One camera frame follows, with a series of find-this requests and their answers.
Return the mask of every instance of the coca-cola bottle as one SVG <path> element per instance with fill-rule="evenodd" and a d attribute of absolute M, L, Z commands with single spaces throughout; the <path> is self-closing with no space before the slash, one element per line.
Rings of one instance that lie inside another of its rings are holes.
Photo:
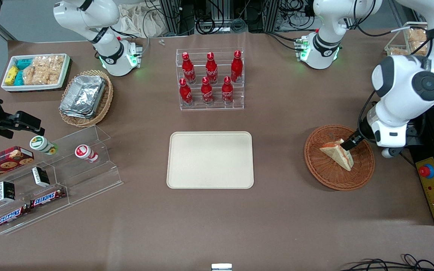
<path fill-rule="evenodd" d="M 211 85 L 217 83 L 217 63 L 214 60 L 214 53 L 207 53 L 207 64 L 205 64 L 207 70 L 207 77 Z"/>
<path fill-rule="evenodd" d="M 230 105 L 234 101 L 232 96 L 234 87 L 231 84 L 231 78 L 229 76 L 224 77 L 224 85 L 222 86 L 222 100 L 225 105 Z"/>
<path fill-rule="evenodd" d="M 242 63 L 241 56 L 242 56 L 241 51 L 236 50 L 234 52 L 234 60 L 232 60 L 232 63 L 231 63 L 232 82 L 241 82 L 242 81 L 243 63 Z"/>
<path fill-rule="evenodd" d="M 186 84 L 185 78 L 181 78 L 180 84 L 180 97 L 182 97 L 182 103 L 184 106 L 193 106 L 193 97 L 190 87 Z"/>
<path fill-rule="evenodd" d="M 200 87 L 200 91 L 202 91 L 203 103 L 210 106 L 214 103 L 214 96 L 212 95 L 212 86 L 209 84 L 209 79 L 207 76 L 202 78 L 202 87 Z"/>
<path fill-rule="evenodd" d="M 182 70 L 184 72 L 185 79 L 188 84 L 194 84 L 195 68 L 193 67 L 193 63 L 191 62 L 187 52 L 182 53 L 182 59 L 184 60 L 182 63 Z"/>

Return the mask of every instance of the table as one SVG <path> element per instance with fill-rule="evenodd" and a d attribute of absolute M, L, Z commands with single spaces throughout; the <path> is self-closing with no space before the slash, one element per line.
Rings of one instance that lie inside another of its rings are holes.
<path fill-rule="evenodd" d="M 344 49 L 325 70 L 296 62 L 291 50 L 264 34 L 165 38 L 165 47 L 152 40 L 140 69 L 111 77 L 115 96 L 99 124 L 112 137 L 110 157 L 125 184 L 0 236 L 0 270 L 188 271 L 230 262 L 237 271 L 321 271 L 365 258 L 401 262 L 402 253 L 434 262 L 434 226 L 415 168 L 402 158 L 382 158 L 373 146 L 376 170 L 369 183 L 337 192 L 315 180 L 303 160 L 315 128 L 356 127 L 389 38 L 348 31 Z M 88 42 L 8 44 L 10 56 L 69 54 L 71 78 L 102 69 Z M 226 46 L 246 50 L 246 108 L 181 112 L 176 49 Z M 78 130 L 59 116 L 60 91 L 0 89 L 0 98 L 9 113 L 41 118 L 50 140 Z M 175 131 L 250 132 L 254 186 L 169 189 L 168 144 Z M 0 150 L 26 146 L 32 136 L 0 137 Z"/>

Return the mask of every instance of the snickers bar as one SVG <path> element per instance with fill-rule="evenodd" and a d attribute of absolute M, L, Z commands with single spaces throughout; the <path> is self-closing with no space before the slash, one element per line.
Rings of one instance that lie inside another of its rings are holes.
<path fill-rule="evenodd" d="M 18 217 L 29 213 L 31 210 L 28 206 L 28 204 L 25 204 L 21 207 L 19 207 L 18 209 L 10 212 L 9 214 L 6 214 L 4 216 L 0 217 L 0 227 L 6 223 L 9 223 L 15 219 L 17 219 Z"/>
<path fill-rule="evenodd" d="M 66 196 L 65 191 L 62 188 L 60 188 L 56 191 L 49 193 L 48 195 L 45 195 L 43 197 L 35 199 L 34 201 L 29 201 L 29 207 L 31 209 L 33 209 L 33 208 L 41 206 L 47 202 L 50 202 L 50 201 L 53 201 L 55 199 L 59 199 L 59 198 L 65 197 L 65 196 Z"/>

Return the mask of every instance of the wicker basket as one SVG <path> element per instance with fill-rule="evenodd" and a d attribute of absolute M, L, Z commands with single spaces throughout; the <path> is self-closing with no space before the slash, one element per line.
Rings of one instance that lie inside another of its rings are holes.
<path fill-rule="evenodd" d="M 61 115 L 62 119 L 67 124 L 75 125 L 75 126 L 81 127 L 81 128 L 85 128 L 85 127 L 89 127 L 92 125 L 96 125 L 97 123 L 101 122 L 101 120 L 103 120 L 104 116 L 108 112 L 108 109 L 110 108 L 110 103 L 112 103 L 113 86 L 112 86 L 112 83 L 110 82 L 110 78 L 108 78 L 108 76 L 105 73 L 103 73 L 99 70 L 89 70 L 87 72 L 82 72 L 79 75 L 100 76 L 100 77 L 104 78 L 106 81 L 105 89 L 103 90 L 104 93 L 101 96 L 100 104 L 98 105 L 98 109 L 96 110 L 95 117 L 93 117 L 91 119 L 75 118 L 75 117 L 67 116 L 60 111 L 60 115 Z M 61 101 L 63 101 L 63 99 L 65 98 L 66 94 L 68 93 L 69 86 L 71 86 L 71 84 L 73 83 L 74 79 L 77 76 L 75 76 L 73 79 L 71 79 L 71 81 L 67 84 L 65 92 L 63 93 L 63 97 L 61 98 Z"/>
<path fill-rule="evenodd" d="M 312 132 L 304 146 L 304 157 L 310 172 L 327 187 L 350 191 L 363 187 L 374 172 L 374 156 L 366 141 L 351 149 L 355 162 L 351 171 L 342 168 L 319 148 L 328 142 L 348 139 L 354 132 L 342 125 L 322 126 Z"/>

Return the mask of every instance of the red cookie box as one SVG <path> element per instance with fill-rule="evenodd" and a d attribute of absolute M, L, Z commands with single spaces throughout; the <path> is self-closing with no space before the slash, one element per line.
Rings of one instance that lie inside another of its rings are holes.
<path fill-rule="evenodd" d="M 20 146 L 13 146 L 0 152 L 0 175 L 32 163 L 34 156 L 31 151 Z"/>

